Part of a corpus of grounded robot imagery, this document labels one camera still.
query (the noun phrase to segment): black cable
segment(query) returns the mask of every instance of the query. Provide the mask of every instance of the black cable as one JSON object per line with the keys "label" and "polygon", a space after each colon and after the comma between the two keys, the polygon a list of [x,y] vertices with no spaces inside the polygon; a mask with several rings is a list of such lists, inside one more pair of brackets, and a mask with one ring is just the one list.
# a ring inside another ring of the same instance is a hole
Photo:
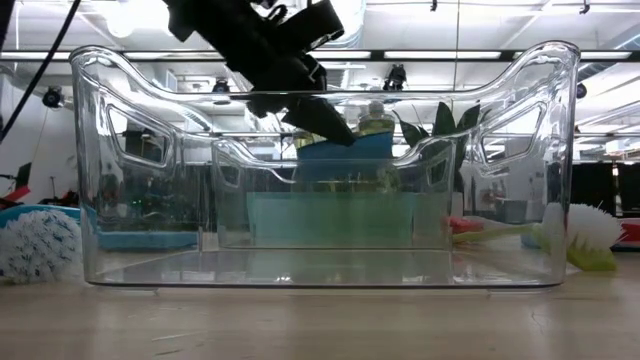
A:
{"label": "black cable", "polygon": [[4,129],[2,129],[2,134],[0,136],[0,144],[7,137],[9,130],[11,130],[11,127],[13,127],[13,124],[16,122],[16,119],[20,115],[20,112],[22,111],[24,106],[27,104],[27,100],[29,100],[29,96],[31,96],[31,94],[33,93],[33,90],[35,90],[36,86],[38,85],[38,82],[40,82],[40,79],[42,78],[42,75],[44,75],[44,72],[47,69],[47,66],[49,66],[49,63],[53,59],[53,56],[58,51],[58,48],[60,47],[60,43],[62,43],[62,39],[64,39],[64,36],[67,34],[67,31],[69,30],[69,26],[71,25],[71,21],[73,20],[73,17],[75,16],[81,1],[82,0],[74,0],[73,4],[71,4],[71,8],[69,9],[67,18],[64,20],[64,24],[62,24],[62,28],[60,28],[58,37],[56,37],[56,40],[53,42],[53,45],[51,45],[51,49],[49,50],[47,57],[45,57],[44,61],[40,65],[40,68],[34,75],[33,79],[31,79],[31,82],[29,83],[29,86],[27,86],[27,89],[24,91],[24,94],[22,95],[22,98],[20,99],[18,106],[16,106],[15,110],[11,114],[11,117],[9,118],[7,125],[4,127]]}
{"label": "black cable", "polygon": [[586,13],[589,12],[589,10],[591,10],[591,1],[590,0],[583,0],[584,3],[584,7],[582,9],[580,9],[579,14],[580,15],[584,15]]}
{"label": "black cable", "polygon": [[11,14],[13,13],[14,0],[3,0],[0,2],[0,50],[4,45],[7,36],[7,29],[11,22]]}

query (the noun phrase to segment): scrub brush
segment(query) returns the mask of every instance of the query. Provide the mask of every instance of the scrub brush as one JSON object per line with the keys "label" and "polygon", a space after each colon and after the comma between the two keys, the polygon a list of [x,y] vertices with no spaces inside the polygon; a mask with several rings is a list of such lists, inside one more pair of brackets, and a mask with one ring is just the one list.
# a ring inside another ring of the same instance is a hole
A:
{"label": "scrub brush", "polygon": [[[560,204],[547,205],[541,224],[507,225],[487,221],[484,231],[453,236],[454,244],[480,242],[509,235],[531,235],[543,251],[549,253],[551,241],[562,238],[564,225]],[[609,249],[619,241],[622,227],[611,215],[588,205],[571,204],[566,231],[567,261],[584,271],[616,269]]]}
{"label": "scrub brush", "polygon": [[29,284],[82,280],[80,226],[59,210],[20,214],[0,228],[0,277]]}

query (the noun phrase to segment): table surface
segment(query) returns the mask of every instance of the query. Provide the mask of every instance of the table surface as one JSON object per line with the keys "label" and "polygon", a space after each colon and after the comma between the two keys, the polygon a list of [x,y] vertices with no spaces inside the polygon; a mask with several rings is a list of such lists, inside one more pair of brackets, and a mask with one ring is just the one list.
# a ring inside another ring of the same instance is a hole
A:
{"label": "table surface", "polygon": [[0,287],[0,359],[640,359],[640,254],[537,293]]}

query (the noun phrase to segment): teal box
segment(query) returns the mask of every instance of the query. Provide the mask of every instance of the teal box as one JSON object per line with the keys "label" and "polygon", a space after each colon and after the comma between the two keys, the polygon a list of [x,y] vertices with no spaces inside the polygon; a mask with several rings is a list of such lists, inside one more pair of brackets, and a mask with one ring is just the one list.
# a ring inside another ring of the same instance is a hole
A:
{"label": "teal box", "polygon": [[413,193],[248,193],[257,247],[406,248]]}

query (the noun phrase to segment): transparent storage container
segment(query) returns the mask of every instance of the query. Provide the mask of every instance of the transparent storage container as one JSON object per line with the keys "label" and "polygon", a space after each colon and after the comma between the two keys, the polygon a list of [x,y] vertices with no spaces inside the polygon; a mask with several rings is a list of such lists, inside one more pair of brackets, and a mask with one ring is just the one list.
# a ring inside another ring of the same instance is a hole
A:
{"label": "transparent storage container", "polygon": [[[324,155],[303,156],[309,148],[292,151],[299,132],[279,123],[283,114],[258,119],[246,109],[255,95],[167,92],[118,53],[78,49],[71,62],[86,280],[560,284],[579,57],[571,44],[543,43],[471,91],[262,94],[324,99],[352,127],[353,109],[372,102],[387,120],[425,128],[441,102],[456,120],[480,106],[476,126],[410,149],[396,125],[351,148],[320,142],[311,146],[326,146]],[[375,155],[376,141],[393,143],[393,156]]]}

